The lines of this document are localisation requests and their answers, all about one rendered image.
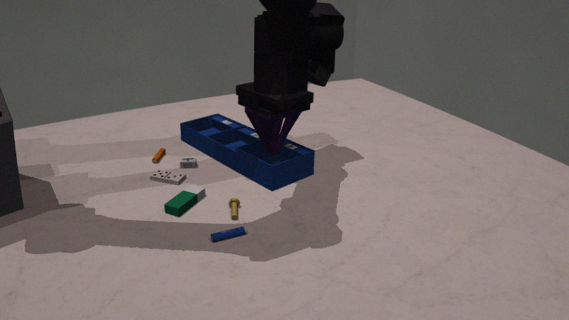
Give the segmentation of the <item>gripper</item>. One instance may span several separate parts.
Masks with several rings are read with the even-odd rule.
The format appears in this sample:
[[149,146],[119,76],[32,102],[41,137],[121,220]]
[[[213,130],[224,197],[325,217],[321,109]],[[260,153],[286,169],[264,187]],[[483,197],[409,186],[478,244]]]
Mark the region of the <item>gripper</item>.
[[280,153],[297,118],[313,103],[310,91],[289,94],[289,63],[294,57],[295,52],[266,55],[262,60],[262,54],[254,52],[254,88],[253,82],[236,85],[238,104],[245,107],[266,153],[272,156]]

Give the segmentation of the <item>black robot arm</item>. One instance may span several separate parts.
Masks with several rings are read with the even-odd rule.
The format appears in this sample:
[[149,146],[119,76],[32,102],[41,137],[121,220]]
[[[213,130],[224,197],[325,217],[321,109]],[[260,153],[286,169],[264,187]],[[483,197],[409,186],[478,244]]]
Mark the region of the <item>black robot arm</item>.
[[289,63],[289,94],[306,91],[307,80],[324,87],[344,38],[344,16],[317,0],[259,1],[267,11],[254,20],[254,52],[262,60],[295,52]]

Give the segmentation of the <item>dark blue rack of bins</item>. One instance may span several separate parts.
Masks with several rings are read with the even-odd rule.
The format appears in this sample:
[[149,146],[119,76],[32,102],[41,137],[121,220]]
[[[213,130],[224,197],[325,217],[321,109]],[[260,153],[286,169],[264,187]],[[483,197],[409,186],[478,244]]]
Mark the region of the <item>dark blue rack of bins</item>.
[[285,139],[272,156],[255,129],[218,113],[180,123],[180,128],[182,141],[268,190],[314,174],[315,150]]

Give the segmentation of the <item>white domino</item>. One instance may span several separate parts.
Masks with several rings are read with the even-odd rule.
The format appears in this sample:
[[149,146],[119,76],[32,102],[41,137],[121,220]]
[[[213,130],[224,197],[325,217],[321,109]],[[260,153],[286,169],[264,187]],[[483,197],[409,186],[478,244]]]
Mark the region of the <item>white domino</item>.
[[166,170],[157,170],[150,175],[150,180],[167,184],[180,185],[186,179],[186,174]]

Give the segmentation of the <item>orange cylinder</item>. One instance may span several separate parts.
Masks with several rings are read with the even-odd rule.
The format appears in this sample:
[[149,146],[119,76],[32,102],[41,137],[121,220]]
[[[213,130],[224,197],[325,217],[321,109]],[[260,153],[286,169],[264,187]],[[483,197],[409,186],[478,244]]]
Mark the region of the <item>orange cylinder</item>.
[[153,163],[156,164],[156,163],[160,160],[160,158],[164,155],[165,151],[166,151],[166,150],[162,147],[162,148],[158,151],[158,153],[153,157],[153,159],[152,159]]

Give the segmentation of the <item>brass hex bolt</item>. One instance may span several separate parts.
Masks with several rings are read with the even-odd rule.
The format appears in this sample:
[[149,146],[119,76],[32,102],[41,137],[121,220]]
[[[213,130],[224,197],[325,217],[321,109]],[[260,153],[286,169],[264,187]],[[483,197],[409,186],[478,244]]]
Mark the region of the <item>brass hex bolt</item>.
[[238,218],[238,207],[240,205],[240,201],[237,198],[231,198],[229,205],[231,207],[231,218],[235,221]]

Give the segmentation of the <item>dark blue cylinder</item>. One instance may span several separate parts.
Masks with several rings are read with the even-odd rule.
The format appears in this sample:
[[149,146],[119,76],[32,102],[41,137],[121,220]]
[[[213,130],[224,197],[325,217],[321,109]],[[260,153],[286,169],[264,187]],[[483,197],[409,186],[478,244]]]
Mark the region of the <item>dark blue cylinder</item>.
[[237,227],[231,230],[221,231],[219,233],[213,233],[210,235],[212,242],[217,242],[225,239],[231,239],[237,236],[243,236],[247,234],[247,228]]

